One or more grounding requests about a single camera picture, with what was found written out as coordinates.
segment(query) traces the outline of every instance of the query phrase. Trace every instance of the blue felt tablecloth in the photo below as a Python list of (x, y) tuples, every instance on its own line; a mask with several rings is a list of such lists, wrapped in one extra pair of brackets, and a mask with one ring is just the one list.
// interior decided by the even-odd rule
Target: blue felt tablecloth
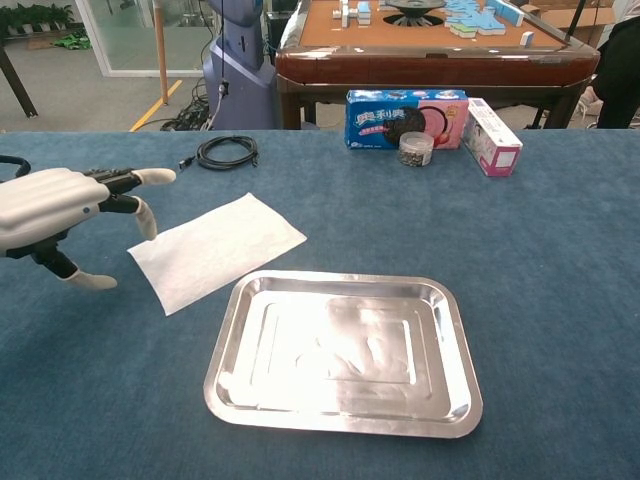
[[(254, 133), (260, 166), (140, 188), (160, 229), (246, 192), (308, 241), (266, 267), (426, 276), (456, 296), (484, 399), (458, 440), (226, 424), (202, 385), (231, 285), (166, 318), (104, 214), (61, 244), (120, 286), (0, 259), (0, 478), (639, 478), (640, 135), (527, 131), (510, 178), (401, 165), (332, 132)], [(211, 134), (7, 134), (35, 169), (174, 167)], [(0, 167), (0, 177), (11, 169)]]

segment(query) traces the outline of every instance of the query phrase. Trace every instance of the white tissue paper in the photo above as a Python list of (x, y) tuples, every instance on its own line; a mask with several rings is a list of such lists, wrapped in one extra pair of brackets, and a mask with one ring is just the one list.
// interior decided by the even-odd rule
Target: white tissue paper
[(169, 316), (306, 239), (248, 193), (130, 248), (129, 253)]

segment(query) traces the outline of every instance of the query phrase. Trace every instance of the robotic hand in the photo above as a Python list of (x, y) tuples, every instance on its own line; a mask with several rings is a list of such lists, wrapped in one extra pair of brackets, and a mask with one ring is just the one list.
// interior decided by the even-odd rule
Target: robotic hand
[(134, 214), (142, 235), (153, 240), (157, 227), (149, 205), (124, 193), (175, 178), (173, 170), (164, 168), (85, 173), (53, 168), (0, 183), (0, 257), (31, 255), (37, 264), (73, 285), (113, 288), (118, 284), (114, 278), (83, 272), (58, 251), (58, 242), (72, 227), (100, 212)]

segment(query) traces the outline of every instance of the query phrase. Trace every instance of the tray rim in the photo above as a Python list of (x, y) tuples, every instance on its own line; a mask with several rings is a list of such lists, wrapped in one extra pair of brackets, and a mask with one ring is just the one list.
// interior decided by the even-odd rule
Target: tray rim
[[(237, 311), (237, 304), (240, 300), (244, 289), (249, 283), (259, 278), (277, 278), (287, 280), (303, 280), (303, 281), (327, 281), (327, 282), (358, 282), (358, 283), (378, 283), (384, 281), (385, 283), (403, 283), (403, 284), (423, 284), (439, 290), (447, 299), (449, 310), (451, 312), (453, 328), (455, 331), (456, 342), (458, 344), (460, 359), (462, 361), (463, 370), (465, 373), (465, 380), (469, 388), (469, 395), (471, 398), (471, 405), (467, 414), (457, 422), (445, 423), (435, 421), (412, 421), (412, 420), (380, 420), (374, 418), (357, 417), (359, 421), (358, 429), (345, 429), (343, 427), (344, 418), (340, 415), (334, 417), (325, 417), (331, 419), (327, 422), (327, 425), (318, 425), (318, 422), (300, 421), (296, 418), (295, 414), (289, 414), (288, 412), (264, 412), (265, 415), (257, 416), (257, 420), (253, 418), (251, 421), (243, 421), (244, 415), (238, 415), (237, 411), (230, 409), (216, 394), (216, 385), (218, 383), (218, 377), (220, 375), (220, 368), (222, 366), (222, 359), (229, 347), (229, 333), (234, 325)], [(372, 275), (372, 274), (353, 274), (353, 273), (335, 273), (335, 272), (320, 272), (320, 271), (302, 271), (302, 270), (256, 270), (242, 277), (231, 291), (229, 303), (225, 311), (220, 332), (216, 339), (215, 347), (213, 349), (213, 355), (209, 362), (207, 374), (203, 385), (203, 393), (205, 402), (209, 410), (219, 419), (236, 424), (247, 426), (259, 426), (269, 428), (288, 428), (295, 430), (312, 430), (312, 431), (337, 431), (345, 433), (369, 433), (380, 435), (401, 435), (401, 436), (415, 436), (415, 437), (432, 437), (432, 438), (460, 438), (471, 433), (480, 423), (482, 419), (482, 413), (484, 410), (484, 404), (482, 402), (482, 395), (480, 393), (480, 387), (471, 360), (471, 352), (469, 351), (469, 345), (467, 343), (464, 327), (462, 325), (462, 318), (458, 309), (458, 303), (451, 291), (442, 285), (441, 283), (426, 278), (415, 276), (398, 276), (398, 275)], [(273, 421), (269, 421), (272, 416), (280, 416), (278, 424), (274, 424)], [(393, 423), (396, 427), (394, 431), (388, 431), (387, 429), (381, 429), (380, 423), (388, 425)]]

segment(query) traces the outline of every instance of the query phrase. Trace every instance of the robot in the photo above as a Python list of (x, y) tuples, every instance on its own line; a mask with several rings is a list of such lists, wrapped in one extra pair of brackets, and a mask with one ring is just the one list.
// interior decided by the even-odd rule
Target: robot
[(153, 212), (139, 197), (125, 195), (139, 185), (163, 185), (175, 180), (173, 170), (91, 170), (53, 168), (27, 175), (28, 162), (0, 156), (0, 163), (21, 165), (18, 178), (0, 183), (0, 257), (33, 260), (59, 279), (91, 290), (114, 288), (106, 275), (91, 275), (58, 251), (69, 230), (100, 212), (136, 216), (142, 235), (153, 240), (158, 231)]
[(203, 65), (212, 126), (266, 130), (282, 126), (276, 71), (264, 61), (262, 0), (209, 0), (222, 16), (221, 35)]

